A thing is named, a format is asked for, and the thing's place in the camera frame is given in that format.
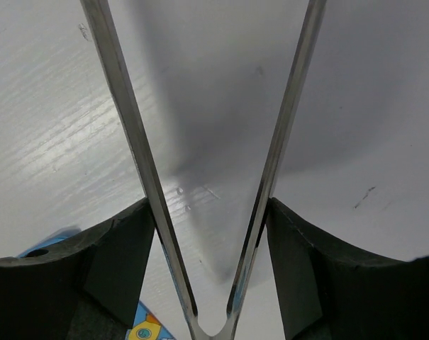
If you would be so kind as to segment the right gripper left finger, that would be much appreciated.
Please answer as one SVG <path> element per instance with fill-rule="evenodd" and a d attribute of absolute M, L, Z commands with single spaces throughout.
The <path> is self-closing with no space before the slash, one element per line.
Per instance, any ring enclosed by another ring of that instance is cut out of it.
<path fill-rule="evenodd" d="M 0 258 L 0 339 L 124 339 L 154 231 L 144 199 L 27 256 Z"/>

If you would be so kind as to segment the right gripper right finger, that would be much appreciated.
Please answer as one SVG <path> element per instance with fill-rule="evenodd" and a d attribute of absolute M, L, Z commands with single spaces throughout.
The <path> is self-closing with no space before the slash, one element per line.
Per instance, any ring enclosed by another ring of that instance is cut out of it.
<path fill-rule="evenodd" d="M 268 203 L 267 240 L 286 339 L 429 339 L 429 255 L 399 261 Z"/>

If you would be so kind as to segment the metal tongs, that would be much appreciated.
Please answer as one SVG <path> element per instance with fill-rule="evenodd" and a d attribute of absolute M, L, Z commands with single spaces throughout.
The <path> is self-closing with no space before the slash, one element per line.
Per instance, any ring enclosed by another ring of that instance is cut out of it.
<path fill-rule="evenodd" d="M 102 69 L 152 208 L 156 229 L 192 339 L 210 339 L 199 325 L 196 300 L 162 190 L 126 61 L 107 1 L 82 1 Z M 282 104 L 258 186 L 242 251 L 226 306 L 226 322 L 214 339 L 234 339 L 250 282 L 258 246 L 269 212 L 277 174 L 284 158 L 325 13 L 325 1 L 310 1 L 304 16 Z"/>

